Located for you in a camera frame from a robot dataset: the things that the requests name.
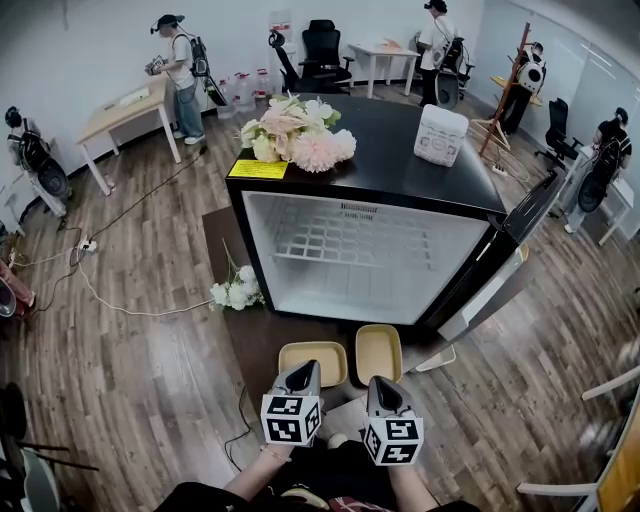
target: water bottle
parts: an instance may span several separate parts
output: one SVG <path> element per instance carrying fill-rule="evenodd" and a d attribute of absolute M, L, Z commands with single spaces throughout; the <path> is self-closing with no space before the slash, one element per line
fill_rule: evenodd
<path fill-rule="evenodd" d="M 233 101 L 235 92 L 227 80 L 220 80 L 220 93 L 227 102 L 227 105 L 225 107 L 218 107 L 218 118 L 230 119 L 236 115 L 236 106 Z"/>
<path fill-rule="evenodd" d="M 265 99 L 267 94 L 271 92 L 271 84 L 269 81 L 269 73 L 266 69 L 258 70 L 258 83 L 256 84 L 256 99 Z"/>
<path fill-rule="evenodd" d="M 256 109 L 255 90 L 249 80 L 249 73 L 240 75 L 238 84 L 238 112 L 253 112 Z"/>

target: artificial flower bouquet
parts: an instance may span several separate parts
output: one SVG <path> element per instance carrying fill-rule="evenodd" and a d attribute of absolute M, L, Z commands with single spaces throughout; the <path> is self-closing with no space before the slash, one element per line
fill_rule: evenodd
<path fill-rule="evenodd" d="M 253 148 L 263 162 L 284 160 L 308 172 L 328 171 L 356 151 L 350 131 L 329 131 L 340 117 L 320 98 L 300 101 L 297 96 L 274 96 L 260 121 L 253 119 L 242 128 L 242 147 Z"/>
<path fill-rule="evenodd" d="M 233 308 L 236 311 L 242 311 L 244 308 L 254 304 L 264 305 L 264 297 L 260 291 L 253 267 L 250 265 L 238 267 L 231 259 L 224 238 L 222 239 L 222 244 L 229 262 L 229 276 L 227 282 L 216 283 L 211 288 L 212 302 L 209 304 L 209 309 L 215 310 L 216 304 Z"/>

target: white box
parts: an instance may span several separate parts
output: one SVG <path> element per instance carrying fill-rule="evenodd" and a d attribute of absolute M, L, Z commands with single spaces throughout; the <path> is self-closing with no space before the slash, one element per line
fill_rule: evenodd
<path fill-rule="evenodd" d="M 364 445 L 376 466 L 407 466 L 418 457 L 422 418 L 369 418 Z"/>
<path fill-rule="evenodd" d="M 267 443 L 307 446 L 320 427 L 320 397 L 264 395 L 260 419 Z"/>
<path fill-rule="evenodd" d="M 420 128 L 413 152 L 434 164 L 451 167 L 469 128 L 469 120 L 454 112 L 434 105 L 422 111 Z"/>

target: white t-shirt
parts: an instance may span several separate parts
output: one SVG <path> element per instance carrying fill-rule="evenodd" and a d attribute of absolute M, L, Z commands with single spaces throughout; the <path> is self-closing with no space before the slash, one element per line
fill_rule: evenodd
<path fill-rule="evenodd" d="M 182 61 L 182 66 L 168 71 L 176 89 L 187 89 L 196 83 L 196 79 L 191 74 L 193 66 L 193 54 L 191 53 L 191 42 L 189 36 L 178 34 L 169 43 L 169 61 Z"/>
<path fill-rule="evenodd" d="M 458 30 L 453 22 L 449 19 L 449 16 L 442 14 L 437 18 L 434 18 L 429 14 L 427 16 L 427 24 L 425 25 L 422 33 L 420 34 L 420 41 L 424 44 L 431 45 L 430 50 L 426 50 L 422 56 L 422 62 L 420 67 L 425 71 L 434 69 L 433 65 L 433 53 L 434 50 L 442 49 L 445 45 L 452 43 L 458 36 Z"/>

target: sneaker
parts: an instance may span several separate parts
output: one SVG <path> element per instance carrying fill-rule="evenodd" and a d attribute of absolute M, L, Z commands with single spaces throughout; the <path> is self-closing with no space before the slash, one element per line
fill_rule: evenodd
<path fill-rule="evenodd" d="M 187 137 L 186 139 L 184 139 L 184 143 L 187 146 L 193 146 L 194 144 L 197 144 L 198 142 L 201 142 L 204 140 L 204 135 L 201 135 L 200 137 Z"/>

